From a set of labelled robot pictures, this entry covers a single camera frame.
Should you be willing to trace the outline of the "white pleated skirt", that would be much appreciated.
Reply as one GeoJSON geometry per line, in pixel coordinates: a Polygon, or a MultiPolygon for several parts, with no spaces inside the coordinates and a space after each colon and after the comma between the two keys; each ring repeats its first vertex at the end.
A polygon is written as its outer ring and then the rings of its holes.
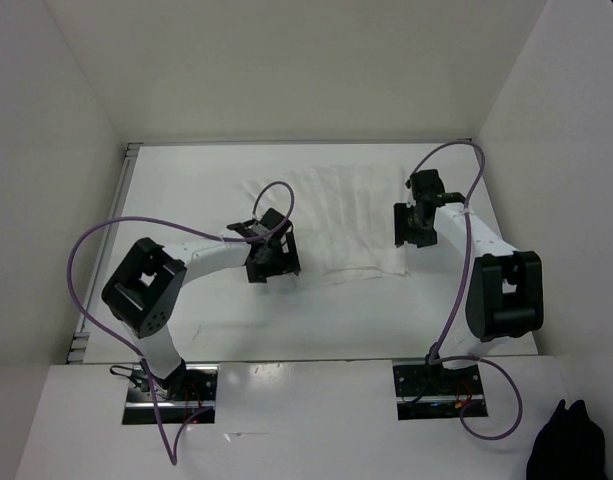
{"type": "Polygon", "coordinates": [[[408,275],[405,251],[394,245],[393,206],[407,197],[402,167],[315,166],[280,179],[295,194],[295,287],[408,275]]]}

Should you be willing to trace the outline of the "dark folded garment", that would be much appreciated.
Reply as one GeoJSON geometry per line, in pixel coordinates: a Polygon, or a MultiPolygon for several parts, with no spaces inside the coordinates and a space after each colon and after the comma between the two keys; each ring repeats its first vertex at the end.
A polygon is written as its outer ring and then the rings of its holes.
{"type": "Polygon", "coordinates": [[[526,467],[527,479],[607,479],[606,440],[584,400],[561,400],[538,433],[526,467]]]}

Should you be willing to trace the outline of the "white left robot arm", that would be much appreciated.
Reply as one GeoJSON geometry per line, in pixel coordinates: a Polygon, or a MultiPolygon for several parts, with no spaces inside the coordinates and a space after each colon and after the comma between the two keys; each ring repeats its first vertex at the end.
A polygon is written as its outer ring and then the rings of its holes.
{"type": "Polygon", "coordinates": [[[227,269],[244,268],[251,284],[301,271],[293,225],[275,209],[259,219],[234,223],[233,242],[202,239],[160,245],[149,237],[135,242],[101,294],[113,316],[130,332],[149,386],[162,399],[181,395],[189,381],[167,323],[180,292],[190,282],[227,269]]]}

